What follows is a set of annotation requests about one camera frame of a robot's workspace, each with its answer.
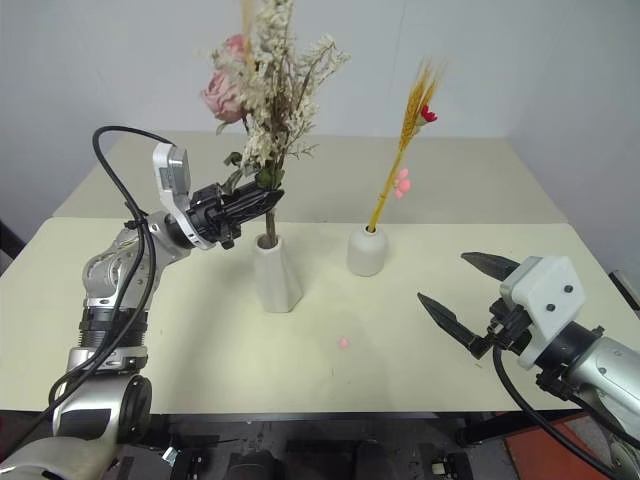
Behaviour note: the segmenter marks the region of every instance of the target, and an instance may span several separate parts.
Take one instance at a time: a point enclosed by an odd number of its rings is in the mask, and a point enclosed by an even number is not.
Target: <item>wheat stalk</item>
[[[384,190],[378,197],[378,203],[376,208],[371,214],[369,225],[367,225],[367,231],[373,233],[376,231],[376,225],[380,220],[380,215],[384,210],[384,206],[393,188],[393,182],[398,174],[398,170],[402,165],[404,159],[404,153],[411,143],[413,137],[418,133],[420,126],[418,125],[418,119],[420,118],[420,111],[422,107],[428,105],[435,94],[440,78],[442,76],[442,68],[438,72],[434,72],[431,65],[426,63],[420,67],[418,71],[418,77],[416,78],[411,90],[409,92],[409,99],[407,100],[407,106],[404,110],[404,119],[402,122],[402,131],[400,132],[400,138],[398,139],[398,149],[396,156],[387,177]]]

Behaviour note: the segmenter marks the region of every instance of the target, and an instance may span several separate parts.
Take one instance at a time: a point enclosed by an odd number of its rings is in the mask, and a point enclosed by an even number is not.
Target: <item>red flower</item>
[[[427,123],[435,122],[438,119],[438,116],[435,114],[435,112],[429,111],[429,105],[427,104],[424,104],[420,109],[420,115]]]

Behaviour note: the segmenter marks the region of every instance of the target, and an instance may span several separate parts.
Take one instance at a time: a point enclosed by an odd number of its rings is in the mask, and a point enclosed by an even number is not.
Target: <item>black cable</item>
[[[602,415],[597,409],[593,408],[590,404],[584,401],[577,395],[569,397],[573,403],[578,404],[582,409],[589,414],[596,422],[602,425],[604,428],[613,433],[620,440],[624,440],[636,450],[640,450],[640,441],[622,430],[619,426],[615,425],[611,420]]]
[[[142,228],[138,228],[138,238],[142,239],[142,235],[143,235]],[[111,316],[109,318],[109,321],[110,321],[111,325],[113,325],[113,322],[115,320],[116,312],[118,312],[118,310],[120,310],[120,305],[122,304],[122,300],[123,300],[125,294],[127,293],[127,288],[129,288],[129,284],[131,283],[131,280],[133,280],[133,277],[136,274],[136,270],[138,270],[138,267],[142,263],[142,258],[144,256],[145,243],[146,242],[144,242],[144,241],[139,241],[138,242],[138,250],[136,252],[135,258],[133,259],[133,263],[131,265],[131,269],[127,273],[127,275],[126,275],[126,277],[124,279],[124,282],[122,282],[122,287],[121,287],[120,291],[118,292],[118,296],[116,297],[116,301],[113,304],[113,312],[111,313]],[[90,364],[94,363],[96,357],[98,355],[100,355],[104,351],[104,349],[107,347],[108,341],[109,341],[109,336],[105,335],[104,338],[102,339],[102,341],[100,342],[100,345],[98,346],[98,348],[95,350],[95,352],[93,352],[93,355],[91,355],[89,358],[87,358],[81,364],[76,365],[74,368],[72,368],[71,370],[66,372],[64,375],[62,375],[58,380],[56,380],[54,382],[54,384],[49,389],[49,405],[51,405],[55,401],[58,388],[63,383],[67,382],[68,380],[71,380],[81,370],[83,370],[84,368],[88,367]]]
[[[149,270],[148,270],[149,273],[147,275],[147,284],[145,286],[144,292],[140,298],[140,301],[138,302],[138,305],[133,315],[131,315],[131,318],[122,327],[122,329],[120,330],[118,335],[114,338],[114,340],[104,349],[102,349],[102,344],[101,344],[98,350],[96,350],[96,352],[94,353],[94,355],[92,355],[88,360],[83,362],[83,363],[86,363],[86,365],[89,365],[91,363],[93,365],[89,367],[86,371],[84,371],[73,384],[67,385],[65,387],[65,391],[53,402],[51,402],[47,408],[45,408],[41,413],[39,413],[38,416],[36,416],[36,418],[29,424],[29,426],[11,444],[9,444],[9,446],[5,450],[6,452],[5,454],[7,457],[11,455],[20,446],[20,444],[22,444],[22,442],[38,427],[40,423],[46,420],[49,417],[49,415],[51,415],[51,413],[55,411],[56,408],[58,408],[67,398],[69,398],[78,388],[80,388],[80,386],[84,382],[86,382],[87,379],[89,379],[98,370],[98,368],[100,368],[102,363],[118,347],[119,343],[127,334],[128,330],[136,322],[136,320],[138,320],[138,317],[141,315],[141,313],[144,312],[146,303],[153,290],[153,285],[155,280],[155,271],[156,271],[156,250],[155,250],[155,244],[153,243],[153,238],[151,236],[151,232],[149,231],[149,226],[147,225],[147,222],[145,219],[144,212],[140,210],[140,208],[138,207],[138,204],[135,202],[135,200],[133,199],[133,197],[127,190],[127,188],[124,186],[122,181],[118,178],[116,173],[113,171],[113,169],[107,162],[107,159],[105,158],[104,154],[102,153],[102,149],[100,148],[100,137],[102,136],[102,134],[106,132],[111,132],[111,131],[134,133],[137,135],[142,135],[144,137],[151,138],[153,140],[156,140],[162,143],[173,144],[173,142],[170,142],[169,140],[163,137],[160,137],[159,135],[145,132],[144,130],[139,130],[139,129],[130,128],[130,127],[123,127],[119,125],[110,125],[110,126],[99,128],[94,132],[93,138],[92,138],[93,149],[96,154],[96,157],[98,158],[98,161],[100,162],[100,165],[102,165],[102,167],[104,168],[109,178],[113,181],[113,183],[116,185],[118,190],[120,190],[120,193],[122,193],[122,196],[125,198],[125,205],[131,212],[134,218],[134,222],[136,224],[136,229],[138,231],[138,255],[136,255],[136,259],[138,259],[139,257],[140,262],[138,262],[137,265],[135,265],[134,263],[135,266],[132,267],[131,271],[135,272],[139,264],[141,263],[142,257],[144,255],[144,246],[146,245],[146,247],[149,249]],[[122,291],[126,291],[126,288],[124,287],[125,285],[123,285]],[[116,314],[117,314],[117,310],[114,308],[114,311],[111,316],[112,322],[115,319]]]
[[[117,174],[113,171],[113,169],[109,165],[109,162],[105,158],[104,154],[102,153],[102,149],[100,148],[100,137],[102,136],[102,134],[107,132],[113,132],[113,131],[133,133],[136,135],[141,135],[147,138],[151,138],[153,140],[157,140],[158,142],[169,143],[172,145],[173,145],[173,142],[171,142],[170,140],[167,140],[164,137],[161,137],[160,135],[156,135],[154,133],[146,132],[144,130],[140,130],[137,128],[124,127],[120,125],[104,126],[96,130],[93,134],[93,138],[92,138],[93,150],[96,157],[98,158],[98,162],[100,163],[102,168],[105,170],[109,178],[116,185],[118,190],[124,196],[125,206],[127,206],[127,208],[131,212],[134,219],[136,219],[137,221],[142,221],[144,217],[147,216],[147,213],[140,209],[140,207],[134,200],[133,196],[129,193],[129,191],[124,186],[120,178],[117,176]],[[140,229],[138,229],[138,238],[140,239],[142,238],[142,230]],[[136,253],[136,258],[133,261],[132,268],[129,270],[129,272],[127,273],[127,276],[124,279],[124,282],[122,283],[120,292],[118,293],[118,296],[116,297],[116,301],[114,302],[114,305],[113,305],[113,312],[111,314],[111,318],[109,319],[111,324],[113,324],[116,314],[118,310],[120,310],[120,304],[122,303],[124,295],[127,292],[127,288],[129,288],[129,284],[131,283],[131,280],[133,280],[135,272],[138,269],[138,266],[140,265],[140,263],[142,262],[142,257],[144,255],[144,245],[145,245],[145,242],[138,242],[138,251]],[[90,356],[87,360],[85,360],[81,364],[75,366],[73,369],[66,372],[63,376],[61,376],[60,378],[58,378],[58,380],[54,382],[54,384],[49,389],[49,397],[48,397],[49,405],[51,405],[54,402],[57,390],[63,383],[72,379],[81,370],[83,370],[84,368],[86,368],[87,366],[95,362],[95,359],[97,358],[97,356],[100,353],[102,353],[106,348],[107,341],[108,341],[108,336],[105,335],[105,337],[102,339],[102,342],[100,343],[100,345],[98,346],[98,348],[96,349],[96,351],[93,353],[92,356]]]
[[[524,413],[526,413],[535,423],[537,423],[540,428],[542,428],[545,432],[547,432],[555,441],[560,443],[563,447],[573,453],[575,456],[580,458],[583,462],[587,463],[591,467],[595,468],[598,472],[605,475],[608,478],[612,478],[614,480],[618,480],[620,477],[616,476],[616,474],[602,463],[600,460],[594,458],[589,455],[587,452],[578,447],[575,443],[565,437],[558,429],[556,429],[553,425],[551,425],[547,419],[545,419],[542,415],[536,412],[531,405],[527,403],[527,401],[520,395],[516,387],[511,383],[507,372],[504,369],[504,365],[502,364],[502,349],[497,346],[493,347],[493,366],[496,369],[496,373],[498,374],[498,378],[502,382],[507,393],[513,398],[513,401],[518,404],[518,406],[522,409]]]

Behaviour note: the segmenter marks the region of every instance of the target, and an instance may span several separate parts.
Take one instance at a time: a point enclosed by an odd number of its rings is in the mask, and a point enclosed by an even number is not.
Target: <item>white wall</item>
[[[640,286],[640,3],[581,0],[511,133],[607,270]]]
[[[0,2],[0,218],[25,239],[92,168],[97,126],[215,128],[204,52],[237,31],[236,0]],[[510,136],[605,266],[631,265],[635,3],[299,0],[299,44],[326,31],[353,54],[316,133],[395,136],[419,60],[445,58],[428,133]]]
[[[0,0],[0,217],[29,238],[93,166],[108,122],[213,130],[203,52],[234,33],[236,0]],[[397,134],[423,56],[446,58],[443,136],[505,136],[572,0],[299,0],[307,45],[330,32],[353,60],[320,95],[316,133]]]

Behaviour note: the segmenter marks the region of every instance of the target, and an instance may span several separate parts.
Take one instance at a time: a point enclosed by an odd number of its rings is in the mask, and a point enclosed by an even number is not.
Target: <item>flower stem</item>
[[[269,210],[265,214],[265,223],[267,227],[267,249],[273,248],[278,244],[278,236],[276,235],[276,211]]]
[[[384,186],[384,191],[380,194],[378,198],[378,203],[376,205],[376,209],[373,211],[371,215],[371,220],[369,220],[369,225],[367,225],[367,232],[373,233],[376,231],[376,225],[380,220],[380,215],[382,215],[382,211],[384,210],[384,205],[387,202],[387,198],[391,193],[391,189],[393,188],[393,181],[398,174],[398,169],[400,165],[402,165],[402,159],[404,158],[404,148],[398,146],[398,151],[396,153],[396,158],[393,162],[393,167],[389,172],[389,176],[387,177],[387,183]]]

